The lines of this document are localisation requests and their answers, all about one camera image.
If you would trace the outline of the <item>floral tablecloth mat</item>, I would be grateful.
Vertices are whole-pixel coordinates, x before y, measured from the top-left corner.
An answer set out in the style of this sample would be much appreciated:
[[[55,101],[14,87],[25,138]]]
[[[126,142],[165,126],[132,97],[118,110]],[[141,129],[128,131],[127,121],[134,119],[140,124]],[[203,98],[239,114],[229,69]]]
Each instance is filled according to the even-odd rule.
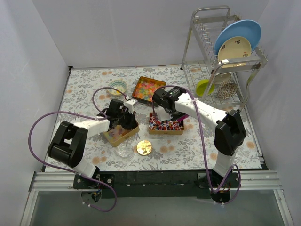
[[[123,69],[72,69],[61,106],[58,121],[78,122],[76,114],[95,115],[98,109],[108,106],[112,96],[107,86],[113,80],[121,79],[127,84],[126,93],[131,95],[138,79],[148,77],[167,84],[188,88],[184,72],[178,67],[123,68]],[[85,157],[102,171],[130,170],[198,170],[213,168],[217,159],[214,133],[206,125],[199,125],[194,118],[184,121],[182,135],[153,135],[149,133],[150,106],[135,107],[136,120],[140,130],[126,140],[132,144],[134,157],[126,161],[118,157],[104,135],[90,138],[85,147]],[[142,156],[136,146],[147,140],[152,152]]]

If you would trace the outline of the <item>magenta plastic scoop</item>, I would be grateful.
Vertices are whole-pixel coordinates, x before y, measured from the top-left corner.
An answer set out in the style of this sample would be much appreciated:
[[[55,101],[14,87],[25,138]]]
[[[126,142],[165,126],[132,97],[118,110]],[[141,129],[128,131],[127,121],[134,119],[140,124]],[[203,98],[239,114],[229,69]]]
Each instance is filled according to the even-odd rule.
[[[183,115],[181,115],[180,117],[178,117],[178,118],[176,119],[176,121],[182,122],[182,121],[185,120],[186,118],[188,118],[188,115],[187,115],[187,114],[183,114]]]

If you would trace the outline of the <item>blue plate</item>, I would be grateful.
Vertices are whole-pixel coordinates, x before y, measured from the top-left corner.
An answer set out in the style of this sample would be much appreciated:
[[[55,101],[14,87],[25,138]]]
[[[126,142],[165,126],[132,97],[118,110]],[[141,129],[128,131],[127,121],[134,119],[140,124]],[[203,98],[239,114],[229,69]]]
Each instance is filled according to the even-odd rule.
[[[261,39],[261,26],[254,20],[239,20],[227,26],[217,37],[214,45],[215,53],[219,52],[222,44],[230,38],[241,36],[246,38],[252,51],[258,46]]]

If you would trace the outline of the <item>cream plate with flowers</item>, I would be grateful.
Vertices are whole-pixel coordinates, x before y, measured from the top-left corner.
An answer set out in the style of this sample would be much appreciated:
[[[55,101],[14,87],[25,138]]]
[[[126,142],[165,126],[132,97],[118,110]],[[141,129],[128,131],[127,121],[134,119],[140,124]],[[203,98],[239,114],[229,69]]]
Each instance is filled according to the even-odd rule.
[[[252,47],[248,39],[242,36],[236,36],[228,39],[220,47],[218,52],[218,60],[235,59],[250,57]]]

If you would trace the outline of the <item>patterned dark bowl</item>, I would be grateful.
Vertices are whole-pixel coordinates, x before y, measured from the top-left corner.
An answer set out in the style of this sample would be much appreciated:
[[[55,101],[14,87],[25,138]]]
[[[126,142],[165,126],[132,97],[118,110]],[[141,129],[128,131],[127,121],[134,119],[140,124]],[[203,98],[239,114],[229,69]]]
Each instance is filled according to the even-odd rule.
[[[228,99],[237,93],[238,86],[233,82],[222,82],[219,85],[217,96],[220,99]]]

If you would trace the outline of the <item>patterned ceramic bowl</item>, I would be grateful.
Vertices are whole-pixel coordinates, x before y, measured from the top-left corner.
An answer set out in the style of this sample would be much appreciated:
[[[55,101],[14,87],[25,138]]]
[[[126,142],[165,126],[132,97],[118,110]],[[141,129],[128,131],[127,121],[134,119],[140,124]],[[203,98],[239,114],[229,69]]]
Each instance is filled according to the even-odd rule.
[[[115,89],[121,91],[122,93],[125,93],[127,90],[127,84],[124,80],[118,79],[118,80],[113,80],[109,83],[109,87],[113,89],[108,89],[108,92],[112,96],[120,96],[122,95],[120,92],[116,91]]]

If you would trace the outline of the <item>tin of jelly candies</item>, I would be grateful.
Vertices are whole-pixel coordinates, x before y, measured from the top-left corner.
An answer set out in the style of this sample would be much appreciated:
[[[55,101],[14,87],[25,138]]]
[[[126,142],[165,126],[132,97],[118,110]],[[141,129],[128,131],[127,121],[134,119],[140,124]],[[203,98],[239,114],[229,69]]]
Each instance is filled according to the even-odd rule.
[[[112,147],[117,147],[121,143],[125,142],[130,137],[134,136],[140,130],[139,125],[134,129],[127,130],[120,125],[116,126],[114,129],[104,132],[103,135]]]

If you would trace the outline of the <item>metal dish rack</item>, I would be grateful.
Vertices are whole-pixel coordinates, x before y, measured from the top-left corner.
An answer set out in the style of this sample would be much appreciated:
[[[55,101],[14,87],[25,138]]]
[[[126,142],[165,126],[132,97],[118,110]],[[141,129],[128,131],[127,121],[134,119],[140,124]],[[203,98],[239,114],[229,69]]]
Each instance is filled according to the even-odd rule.
[[[189,63],[183,56],[181,70],[184,71],[189,89],[194,95],[197,83],[200,80],[209,80],[205,93],[201,98],[203,102],[219,109],[232,108],[243,110],[250,98],[249,86],[258,71],[263,68],[267,59],[257,46],[251,51],[250,57],[218,60],[214,45],[219,34],[232,23],[242,20],[238,15],[231,14],[229,6],[213,6],[196,9],[191,16],[185,49],[188,49],[190,38],[195,37],[198,51],[202,54],[201,60]],[[208,91],[216,75],[231,73],[231,79],[227,82],[237,84],[237,93],[228,98],[220,99],[217,96],[219,85],[215,84],[215,90],[208,95]]]

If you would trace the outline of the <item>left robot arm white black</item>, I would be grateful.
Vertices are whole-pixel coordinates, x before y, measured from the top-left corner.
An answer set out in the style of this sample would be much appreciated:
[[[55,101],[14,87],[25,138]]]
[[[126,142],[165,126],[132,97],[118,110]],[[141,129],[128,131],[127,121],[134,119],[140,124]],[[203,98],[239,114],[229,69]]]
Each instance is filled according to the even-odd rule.
[[[117,126],[128,131],[138,128],[134,111],[136,104],[134,99],[125,102],[113,99],[106,109],[106,118],[97,116],[93,120],[74,124],[62,122],[50,143],[48,156],[83,175],[84,183],[89,188],[96,188],[100,183],[99,169],[84,158],[86,140]]]

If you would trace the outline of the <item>gold round tin lid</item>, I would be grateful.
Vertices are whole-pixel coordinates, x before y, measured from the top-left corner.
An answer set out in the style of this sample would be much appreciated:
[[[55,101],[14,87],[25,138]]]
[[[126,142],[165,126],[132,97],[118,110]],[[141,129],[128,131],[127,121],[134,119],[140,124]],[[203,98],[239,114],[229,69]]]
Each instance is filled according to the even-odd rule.
[[[137,153],[146,156],[152,152],[152,144],[150,141],[142,140],[136,146]]]

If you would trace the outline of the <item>tin of lollipops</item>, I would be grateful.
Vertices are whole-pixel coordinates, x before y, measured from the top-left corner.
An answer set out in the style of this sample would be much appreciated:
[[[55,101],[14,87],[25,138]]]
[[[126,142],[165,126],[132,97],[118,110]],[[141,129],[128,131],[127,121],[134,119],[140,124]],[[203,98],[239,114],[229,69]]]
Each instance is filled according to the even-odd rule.
[[[165,121],[156,119],[154,113],[149,114],[149,133],[157,135],[182,135],[184,132],[184,122]]]

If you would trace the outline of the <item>clear glass bowl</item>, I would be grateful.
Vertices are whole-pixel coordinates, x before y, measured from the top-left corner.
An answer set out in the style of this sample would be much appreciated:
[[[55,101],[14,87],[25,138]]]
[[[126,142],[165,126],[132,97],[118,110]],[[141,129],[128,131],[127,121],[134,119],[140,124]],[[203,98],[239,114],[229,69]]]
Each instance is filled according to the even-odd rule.
[[[126,161],[132,160],[135,155],[132,144],[128,142],[121,143],[117,146],[115,153],[118,157]]]

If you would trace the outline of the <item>lime green bowl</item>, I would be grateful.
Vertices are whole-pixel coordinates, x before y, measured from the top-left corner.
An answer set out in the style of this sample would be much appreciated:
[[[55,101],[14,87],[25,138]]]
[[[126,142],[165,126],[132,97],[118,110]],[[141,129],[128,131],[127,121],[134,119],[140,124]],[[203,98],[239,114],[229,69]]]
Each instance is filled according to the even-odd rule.
[[[202,97],[204,95],[208,83],[209,83],[209,80],[200,80],[197,83],[195,92],[199,97]],[[212,84],[208,91],[208,95],[212,94],[214,90],[215,90],[215,84]]]

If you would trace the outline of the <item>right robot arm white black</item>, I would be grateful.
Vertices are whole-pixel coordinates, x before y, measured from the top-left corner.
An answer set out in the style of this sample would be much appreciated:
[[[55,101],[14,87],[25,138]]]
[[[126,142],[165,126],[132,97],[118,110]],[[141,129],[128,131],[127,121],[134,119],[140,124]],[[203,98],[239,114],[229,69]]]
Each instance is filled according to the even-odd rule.
[[[156,112],[160,121],[182,121],[187,117],[198,120],[214,132],[214,146],[218,151],[217,160],[212,171],[206,170],[206,180],[210,188],[226,186],[233,168],[237,149],[246,138],[246,130],[239,110],[229,112],[214,108],[195,98],[186,88],[169,86],[158,88],[152,101],[161,109]]]

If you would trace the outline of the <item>tin of star candies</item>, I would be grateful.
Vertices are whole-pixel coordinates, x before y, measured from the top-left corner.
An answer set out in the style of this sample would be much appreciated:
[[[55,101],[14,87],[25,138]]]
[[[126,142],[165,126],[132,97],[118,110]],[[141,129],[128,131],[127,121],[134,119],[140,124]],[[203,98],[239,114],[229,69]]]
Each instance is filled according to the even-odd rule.
[[[161,86],[165,86],[164,81],[141,76],[132,92],[131,97],[141,104],[152,106],[154,92]]]

